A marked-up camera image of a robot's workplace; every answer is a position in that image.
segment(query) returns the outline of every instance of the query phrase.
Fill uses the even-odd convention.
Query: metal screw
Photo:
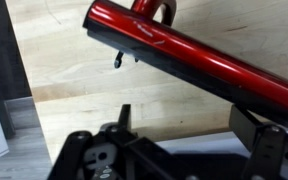
[[[111,132],[117,132],[117,127],[112,127]]]
[[[252,179],[252,180],[265,180],[265,179],[264,179],[262,176],[260,176],[260,175],[253,175],[251,179]]]
[[[280,132],[280,128],[277,126],[272,126],[271,128],[272,128],[272,131],[274,132]]]
[[[198,177],[197,176],[194,176],[194,175],[190,175],[190,176],[187,176],[185,178],[185,180],[198,180]]]

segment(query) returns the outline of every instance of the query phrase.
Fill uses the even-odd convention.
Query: red metal tube
[[[152,46],[231,85],[288,108],[288,81],[215,50],[150,19],[157,6],[137,1],[131,12],[106,0],[95,1],[88,18]]]
[[[176,12],[175,0],[135,0],[131,10],[149,19],[153,19],[161,5],[165,5],[162,24],[171,26]]]

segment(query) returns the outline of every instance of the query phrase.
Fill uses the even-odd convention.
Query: black hook
[[[121,65],[122,65],[122,57],[123,57],[124,53],[119,51],[116,58],[115,58],[115,61],[114,61],[114,67],[116,69],[120,68]]]

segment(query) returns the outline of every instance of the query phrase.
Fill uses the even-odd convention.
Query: black mechanism
[[[284,179],[288,166],[288,134],[283,127],[262,124],[241,107],[232,106],[229,125],[250,158],[237,154],[169,154],[130,130],[130,105],[123,105],[117,123],[92,136],[68,136],[49,180],[89,179]]]

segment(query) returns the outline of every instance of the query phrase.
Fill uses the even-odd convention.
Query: light wood surface
[[[82,28],[92,1],[7,0],[47,147],[116,121],[132,104],[133,130],[166,140],[227,130],[230,104],[125,57]],[[116,0],[130,7],[132,0]],[[178,0],[173,28],[288,79],[288,1]]]

